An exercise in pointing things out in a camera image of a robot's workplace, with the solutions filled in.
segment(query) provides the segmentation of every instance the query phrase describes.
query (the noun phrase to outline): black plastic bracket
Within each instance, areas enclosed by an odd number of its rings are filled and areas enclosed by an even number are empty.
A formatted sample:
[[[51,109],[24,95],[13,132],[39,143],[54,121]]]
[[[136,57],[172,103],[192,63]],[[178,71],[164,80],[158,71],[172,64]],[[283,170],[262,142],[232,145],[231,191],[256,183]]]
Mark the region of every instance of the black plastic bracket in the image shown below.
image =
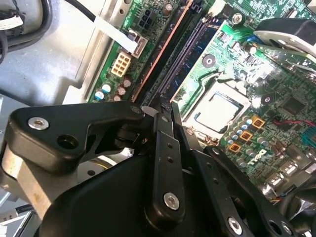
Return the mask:
[[[48,128],[31,128],[28,121],[33,117],[48,121]],[[143,111],[128,101],[22,108],[11,114],[5,139],[15,155],[66,174],[80,162],[119,153],[118,130],[143,118]]]

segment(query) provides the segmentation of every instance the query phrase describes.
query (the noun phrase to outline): red wire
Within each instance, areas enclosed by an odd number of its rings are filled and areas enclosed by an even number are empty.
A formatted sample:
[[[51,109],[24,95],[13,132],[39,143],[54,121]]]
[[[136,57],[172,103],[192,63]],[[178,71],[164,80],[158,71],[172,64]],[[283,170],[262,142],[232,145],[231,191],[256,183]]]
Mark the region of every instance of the red wire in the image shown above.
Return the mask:
[[[282,125],[282,124],[286,124],[286,123],[306,123],[308,124],[309,126],[312,126],[312,127],[315,127],[316,124],[311,122],[311,121],[308,121],[308,120],[285,120],[285,121],[282,121],[282,122],[278,122],[278,121],[273,121],[274,124],[276,125]]]

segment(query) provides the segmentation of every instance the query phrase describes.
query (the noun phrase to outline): electrolytic capacitor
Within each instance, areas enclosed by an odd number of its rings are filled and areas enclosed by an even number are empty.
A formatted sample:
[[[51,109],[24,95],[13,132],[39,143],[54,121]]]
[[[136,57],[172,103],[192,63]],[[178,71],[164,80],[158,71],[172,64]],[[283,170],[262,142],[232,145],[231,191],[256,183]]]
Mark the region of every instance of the electrolytic capacitor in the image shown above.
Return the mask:
[[[103,100],[104,99],[104,94],[102,90],[98,90],[95,92],[94,97],[96,100]]]
[[[124,80],[123,80],[123,86],[125,88],[128,88],[132,85],[132,80],[130,79],[130,76],[124,76]]]
[[[233,139],[231,137],[226,137],[225,141],[227,144],[232,145],[234,143]]]
[[[247,149],[246,154],[253,158],[256,156],[256,153],[254,152],[253,149]]]
[[[238,166],[241,168],[245,168],[247,166],[247,163],[245,162],[243,158],[237,158],[236,162]]]
[[[248,124],[248,125],[251,125],[251,124],[252,124],[252,119],[251,119],[250,116],[244,116],[244,117],[242,118],[242,120],[243,120],[246,124]]]
[[[245,122],[239,122],[238,126],[242,129],[242,130],[247,130],[248,125]]]
[[[126,93],[126,89],[123,86],[120,86],[118,88],[118,94],[119,95],[125,95],[125,93]]]
[[[234,127],[234,132],[237,133],[237,135],[242,135],[242,129],[240,127]]]
[[[281,152],[284,152],[286,150],[286,146],[279,140],[276,141],[276,147]]]
[[[105,92],[105,93],[110,93],[111,92],[111,85],[110,84],[104,84],[103,86],[102,86],[102,90],[103,90],[103,92]]]
[[[122,100],[122,97],[120,97],[119,95],[115,95],[115,96],[113,97],[113,100],[114,100],[114,101],[121,101],[121,100]]]
[[[257,142],[263,147],[267,147],[269,145],[268,141],[264,137],[259,137]]]
[[[251,44],[246,44],[243,48],[245,52],[250,53],[251,55],[255,54],[257,52],[257,47],[253,46]]]
[[[169,3],[167,3],[165,6],[163,6],[161,12],[162,12],[163,16],[169,16],[172,11],[173,11],[173,6]]]
[[[230,132],[229,135],[234,141],[238,139],[238,135],[235,132]]]
[[[275,156],[280,156],[282,155],[282,152],[277,148],[276,145],[271,146],[271,151],[275,154]]]

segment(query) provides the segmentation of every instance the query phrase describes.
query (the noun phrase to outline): silver screw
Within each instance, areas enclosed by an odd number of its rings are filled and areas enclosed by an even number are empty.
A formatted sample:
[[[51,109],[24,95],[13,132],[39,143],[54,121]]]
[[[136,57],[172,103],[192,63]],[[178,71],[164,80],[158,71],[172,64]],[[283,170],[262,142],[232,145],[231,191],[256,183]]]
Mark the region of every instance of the silver screw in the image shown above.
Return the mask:
[[[215,154],[219,155],[219,151],[216,148],[213,148],[212,150]]]
[[[164,204],[171,210],[178,210],[180,207],[180,202],[177,196],[173,193],[166,193],[163,195]]]
[[[48,129],[49,123],[46,119],[40,117],[33,117],[28,120],[28,125],[32,129],[45,130]]]
[[[194,134],[193,131],[192,131],[191,129],[189,129],[189,128],[186,128],[186,132],[187,132],[189,135],[193,135],[193,134]]]
[[[228,224],[237,235],[239,236],[241,235],[242,233],[241,225],[234,217],[228,218]]]
[[[240,13],[235,13],[232,17],[232,23],[238,25],[242,21],[242,15]]]
[[[161,119],[165,122],[169,122],[169,120],[165,116],[162,116]]]
[[[292,231],[286,224],[282,223],[282,227],[290,236],[292,235]]]
[[[142,114],[143,113],[143,111],[141,109],[139,109],[138,107],[136,107],[136,106],[131,106],[130,108],[132,109],[132,111],[134,113],[137,113],[137,114]]]

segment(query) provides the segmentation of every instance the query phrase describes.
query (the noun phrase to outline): black cable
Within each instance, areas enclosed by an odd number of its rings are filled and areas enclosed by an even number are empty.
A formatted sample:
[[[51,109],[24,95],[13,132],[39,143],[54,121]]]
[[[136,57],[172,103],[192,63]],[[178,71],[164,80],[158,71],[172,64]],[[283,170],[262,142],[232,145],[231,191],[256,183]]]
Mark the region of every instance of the black cable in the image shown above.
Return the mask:
[[[43,17],[40,27],[33,32],[8,39],[9,51],[10,47],[41,38],[48,31],[53,21],[51,0],[41,0],[41,4]]]
[[[88,17],[92,22],[95,20],[95,15],[89,11],[84,5],[82,5],[77,0],[65,0],[66,2],[70,3],[72,6],[77,8],[79,11],[81,11],[86,17]]]

